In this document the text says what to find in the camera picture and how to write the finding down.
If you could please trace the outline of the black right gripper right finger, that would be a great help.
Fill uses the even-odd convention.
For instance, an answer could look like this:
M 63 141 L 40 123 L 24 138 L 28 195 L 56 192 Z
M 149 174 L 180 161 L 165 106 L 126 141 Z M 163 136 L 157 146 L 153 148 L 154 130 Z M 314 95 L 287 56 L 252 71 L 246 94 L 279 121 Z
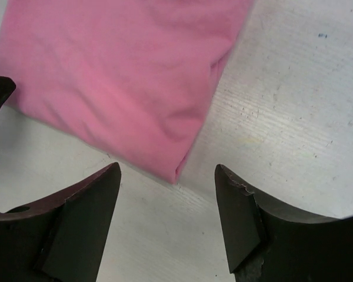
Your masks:
M 215 188 L 236 281 L 353 281 L 353 216 L 335 219 L 302 210 L 221 164 Z

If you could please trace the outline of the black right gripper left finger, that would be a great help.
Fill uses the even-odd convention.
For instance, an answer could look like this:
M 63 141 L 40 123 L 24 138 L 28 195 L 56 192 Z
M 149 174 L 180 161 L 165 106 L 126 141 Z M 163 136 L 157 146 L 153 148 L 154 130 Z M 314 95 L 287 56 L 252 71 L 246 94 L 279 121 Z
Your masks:
M 111 163 L 0 213 L 0 281 L 95 281 L 121 183 Z

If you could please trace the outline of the pink t shirt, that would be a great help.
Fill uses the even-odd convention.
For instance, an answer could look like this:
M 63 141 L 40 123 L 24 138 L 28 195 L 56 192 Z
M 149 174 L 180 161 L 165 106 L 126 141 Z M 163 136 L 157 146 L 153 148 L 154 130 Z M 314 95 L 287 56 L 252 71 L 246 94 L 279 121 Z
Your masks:
M 175 183 L 251 1 L 8 1 L 0 76 L 23 114 Z

